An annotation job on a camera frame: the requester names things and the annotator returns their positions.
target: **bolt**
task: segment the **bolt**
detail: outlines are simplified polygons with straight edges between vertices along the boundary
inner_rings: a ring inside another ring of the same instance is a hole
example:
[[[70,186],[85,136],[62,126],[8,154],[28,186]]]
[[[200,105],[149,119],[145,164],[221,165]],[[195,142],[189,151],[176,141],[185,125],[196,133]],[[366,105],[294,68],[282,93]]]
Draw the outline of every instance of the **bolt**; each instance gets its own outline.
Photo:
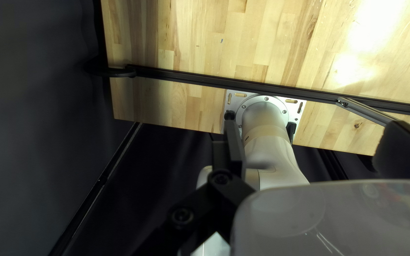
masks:
[[[224,120],[234,120],[235,119],[235,112],[229,111],[224,114]]]
[[[172,220],[175,224],[185,225],[192,221],[194,214],[187,208],[178,208],[172,213]]]
[[[214,182],[217,184],[225,185],[229,183],[229,177],[225,174],[218,174],[214,177]]]

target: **black curtain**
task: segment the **black curtain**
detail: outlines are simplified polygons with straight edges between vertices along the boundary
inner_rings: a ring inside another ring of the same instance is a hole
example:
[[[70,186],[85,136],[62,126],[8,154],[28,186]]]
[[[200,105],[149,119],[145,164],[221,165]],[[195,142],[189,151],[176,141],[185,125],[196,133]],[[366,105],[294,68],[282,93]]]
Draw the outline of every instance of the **black curtain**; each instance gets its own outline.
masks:
[[[0,256],[47,255],[130,123],[97,54],[88,0],[0,0]]]

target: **transparent plastic cover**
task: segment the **transparent plastic cover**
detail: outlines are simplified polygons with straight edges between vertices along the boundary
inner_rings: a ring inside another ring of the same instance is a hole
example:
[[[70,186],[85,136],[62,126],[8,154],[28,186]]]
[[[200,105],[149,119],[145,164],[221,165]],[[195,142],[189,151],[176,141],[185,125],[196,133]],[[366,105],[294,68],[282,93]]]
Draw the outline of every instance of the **transparent plastic cover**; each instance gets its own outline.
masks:
[[[254,193],[232,255],[410,255],[410,180],[334,181]]]

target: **wood grain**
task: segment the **wood grain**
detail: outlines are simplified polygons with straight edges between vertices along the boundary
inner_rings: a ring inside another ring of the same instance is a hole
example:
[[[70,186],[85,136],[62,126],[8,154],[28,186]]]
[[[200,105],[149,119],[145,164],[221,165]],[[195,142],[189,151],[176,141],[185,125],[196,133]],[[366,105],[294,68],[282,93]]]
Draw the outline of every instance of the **wood grain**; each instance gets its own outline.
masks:
[[[102,12],[113,67],[410,103],[410,0],[102,0]],[[225,90],[145,78],[111,86],[117,119],[220,131]],[[344,109],[308,102],[294,143],[371,155],[382,132]]]

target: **black clamp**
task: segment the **black clamp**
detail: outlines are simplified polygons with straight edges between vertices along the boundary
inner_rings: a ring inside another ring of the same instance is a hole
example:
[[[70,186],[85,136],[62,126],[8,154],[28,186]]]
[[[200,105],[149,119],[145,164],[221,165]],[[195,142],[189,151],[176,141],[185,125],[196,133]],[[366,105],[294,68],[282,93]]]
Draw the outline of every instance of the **black clamp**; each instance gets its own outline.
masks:
[[[207,183],[175,204],[133,256],[190,255],[215,232],[230,242],[235,212],[254,189],[241,179],[246,160],[235,113],[225,118],[224,141],[213,142],[213,171]]]

